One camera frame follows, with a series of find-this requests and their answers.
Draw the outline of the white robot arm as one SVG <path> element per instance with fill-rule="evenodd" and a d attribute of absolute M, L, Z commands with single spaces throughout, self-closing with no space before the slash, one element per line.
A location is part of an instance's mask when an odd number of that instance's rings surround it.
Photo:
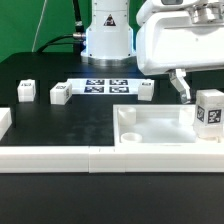
<path fill-rule="evenodd" d="M 146 0 L 134 32 L 129 0 L 92 0 L 82 60 L 101 66 L 137 61 L 145 75 L 167 74 L 181 96 L 191 100 L 189 71 L 224 68 L 224 0 Z"/>

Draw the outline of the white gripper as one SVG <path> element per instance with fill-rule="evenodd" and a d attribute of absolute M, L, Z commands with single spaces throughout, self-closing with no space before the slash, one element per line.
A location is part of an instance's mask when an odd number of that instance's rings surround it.
<path fill-rule="evenodd" d="M 193 24 L 187 11 L 153 14 L 136 36 L 137 65 L 144 75 L 164 74 L 191 102 L 185 70 L 224 66 L 224 23 Z"/>

